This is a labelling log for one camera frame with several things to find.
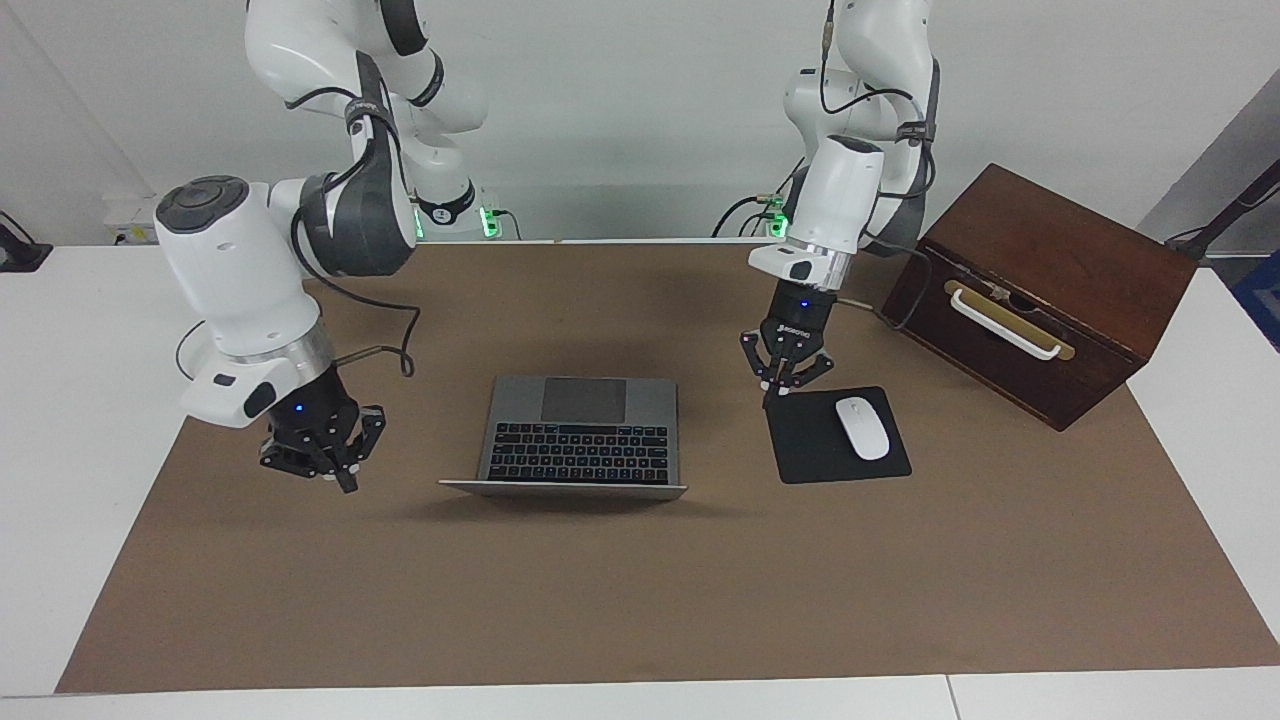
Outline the white power strip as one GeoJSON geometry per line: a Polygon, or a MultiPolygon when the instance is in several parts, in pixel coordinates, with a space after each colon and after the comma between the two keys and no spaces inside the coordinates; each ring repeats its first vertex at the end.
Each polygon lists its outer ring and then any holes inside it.
{"type": "Polygon", "coordinates": [[[154,213],[159,196],[106,196],[102,223],[115,246],[156,245],[154,213]]]}

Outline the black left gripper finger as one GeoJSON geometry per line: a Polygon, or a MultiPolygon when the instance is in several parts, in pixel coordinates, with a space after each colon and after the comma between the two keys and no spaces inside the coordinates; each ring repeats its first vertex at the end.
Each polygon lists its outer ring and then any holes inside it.
{"type": "Polygon", "coordinates": [[[762,355],[762,337],[759,331],[746,331],[741,333],[740,346],[745,359],[748,360],[750,370],[759,380],[762,391],[764,393],[777,393],[780,368],[776,363],[773,363],[773,357],[769,354],[762,355]]]}
{"type": "Polygon", "coordinates": [[[800,366],[799,361],[781,359],[776,370],[776,393],[790,395],[824,375],[833,366],[835,361],[826,352],[817,352],[805,366],[800,366]]]}

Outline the blue crate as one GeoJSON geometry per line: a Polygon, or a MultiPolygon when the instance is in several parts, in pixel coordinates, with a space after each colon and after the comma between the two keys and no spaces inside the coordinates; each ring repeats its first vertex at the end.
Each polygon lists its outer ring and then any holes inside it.
{"type": "Polygon", "coordinates": [[[1230,288],[1233,297],[1280,352],[1280,249],[1230,288]]]}

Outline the dark brown wooden box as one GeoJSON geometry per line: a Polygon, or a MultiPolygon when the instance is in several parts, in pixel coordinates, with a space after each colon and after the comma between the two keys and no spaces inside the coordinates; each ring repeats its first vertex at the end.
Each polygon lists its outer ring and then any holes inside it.
{"type": "Polygon", "coordinates": [[[922,236],[883,310],[905,334],[1056,430],[1155,355],[1196,263],[989,164],[922,236]],[[946,281],[996,300],[1076,354],[1041,361],[954,311],[946,281]]]}

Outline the brown table mat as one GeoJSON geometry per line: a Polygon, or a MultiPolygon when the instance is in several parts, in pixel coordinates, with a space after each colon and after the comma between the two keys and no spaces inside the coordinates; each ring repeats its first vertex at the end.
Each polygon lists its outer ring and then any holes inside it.
{"type": "Polygon", "coordinates": [[[358,491],[180,429],[60,692],[723,680],[1280,664],[1126,391],[1059,433],[867,313],[822,389],[879,386],[911,474],[786,486],[739,333],[742,246],[421,247],[358,293],[422,307],[358,491]],[[671,378],[667,503],[483,498],[503,374],[671,378]]]}

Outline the black mouse pad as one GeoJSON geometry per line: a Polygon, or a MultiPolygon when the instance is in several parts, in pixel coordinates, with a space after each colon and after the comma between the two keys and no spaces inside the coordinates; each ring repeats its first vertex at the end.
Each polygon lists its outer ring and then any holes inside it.
{"type": "Polygon", "coordinates": [[[913,466],[879,386],[820,392],[792,392],[764,405],[780,479],[785,484],[815,484],[909,477],[913,466]],[[852,452],[835,404],[850,396],[870,400],[890,434],[891,450],[879,461],[863,461],[852,452]]]}

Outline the silver laptop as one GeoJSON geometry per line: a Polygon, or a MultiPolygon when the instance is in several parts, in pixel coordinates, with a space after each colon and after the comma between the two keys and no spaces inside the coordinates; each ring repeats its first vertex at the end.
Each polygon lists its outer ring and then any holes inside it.
{"type": "Polygon", "coordinates": [[[678,387],[664,378],[499,375],[475,478],[444,487],[485,497],[671,501],[678,387]]]}

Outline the black stand foot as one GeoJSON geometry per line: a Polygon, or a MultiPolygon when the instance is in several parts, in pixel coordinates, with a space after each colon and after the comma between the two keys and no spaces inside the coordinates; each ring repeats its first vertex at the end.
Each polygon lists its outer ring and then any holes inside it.
{"type": "Polygon", "coordinates": [[[0,210],[0,274],[37,272],[54,246],[41,243],[9,213],[0,210]]]}

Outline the black tripod leg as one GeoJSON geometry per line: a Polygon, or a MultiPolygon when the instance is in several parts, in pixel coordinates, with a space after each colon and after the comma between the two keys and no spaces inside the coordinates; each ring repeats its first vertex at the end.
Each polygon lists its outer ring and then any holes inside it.
{"type": "Polygon", "coordinates": [[[1206,258],[1210,246],[1235,222],[1266,204],[1276,193],[1280,193],[1280,158],[1210,222],[1165,240],[1164,246],[1198,263],[1206,258]]]}

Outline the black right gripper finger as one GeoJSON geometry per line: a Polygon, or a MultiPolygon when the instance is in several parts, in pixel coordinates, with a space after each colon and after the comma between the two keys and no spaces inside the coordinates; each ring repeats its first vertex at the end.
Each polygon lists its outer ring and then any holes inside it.
{"type": "Polygon", "coordinates": [[[370,405],[358,409],[358,433],[349,442],[349,454],[355,462],[364,461],[372,454],[385,425],[383,406],[370,405]]]}
{"type": "Polygon", "coordinates": [[[265,445],[260,448],[260,465],[302,478],[332,479],[347,495],[358,489],[358,465],[334,462],[324,452],[307,454],[282,445],[265,445]]]}

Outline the white computer mouse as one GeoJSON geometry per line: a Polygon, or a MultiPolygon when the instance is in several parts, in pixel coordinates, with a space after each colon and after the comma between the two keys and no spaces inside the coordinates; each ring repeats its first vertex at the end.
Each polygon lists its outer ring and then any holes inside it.
{"type": "Polygon", "coordinates": [[[835,404],[835,411],[856,457],[872,462],[888,456],[890,434],[870,400],[860,396],[841,398],[835,404]]]}

